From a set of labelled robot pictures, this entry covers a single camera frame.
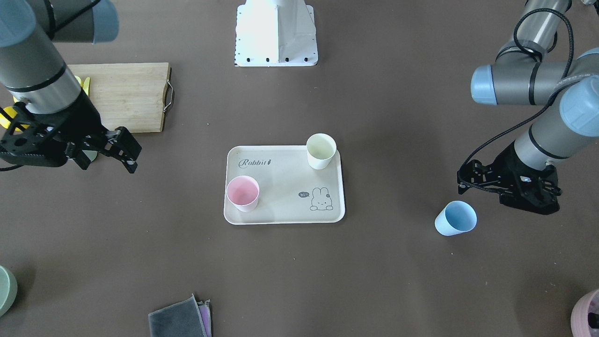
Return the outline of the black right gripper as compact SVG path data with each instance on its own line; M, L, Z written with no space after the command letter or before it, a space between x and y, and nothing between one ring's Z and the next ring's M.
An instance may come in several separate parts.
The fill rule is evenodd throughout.
M86 170L91 162L83 151L94 150L119 160L130 174L137 170L141 145L124 126L108 132L84 90L75 102L57 113L32 113L22 102L13 106L17 117L1 138L1 159L5 162L15 166L60 167L69 159ZM18 123L29 127L16 133Z

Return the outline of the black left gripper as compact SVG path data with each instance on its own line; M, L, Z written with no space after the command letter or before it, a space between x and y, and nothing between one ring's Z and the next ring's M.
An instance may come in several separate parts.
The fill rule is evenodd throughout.
M524 164L517 156L513 144L503 150L485 166L479 160L463 164L456 173L458 194L478 189L498 194L500 203L508 207L541 215L553 214L560 209L555 166L535 170Z

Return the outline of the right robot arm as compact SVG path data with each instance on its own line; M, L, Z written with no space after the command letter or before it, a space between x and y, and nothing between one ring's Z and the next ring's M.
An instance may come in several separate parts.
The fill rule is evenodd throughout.
M3 0L1 84L17 100L1 109L5 171L22 166L86 170L94 151L137 168L141 145L125 127L103 126L99 112L54 43L113 41L118 13L109 0Z

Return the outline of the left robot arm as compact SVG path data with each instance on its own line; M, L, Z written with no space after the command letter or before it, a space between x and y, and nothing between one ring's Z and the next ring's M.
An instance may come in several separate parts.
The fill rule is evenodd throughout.
M508 207L548 215L560 209L557 164L598 139L598 49L574 57L569 0L528 0L494 64L471 79L479 104L538 105L530 124L488 165L468 156L458 193L485 190Z

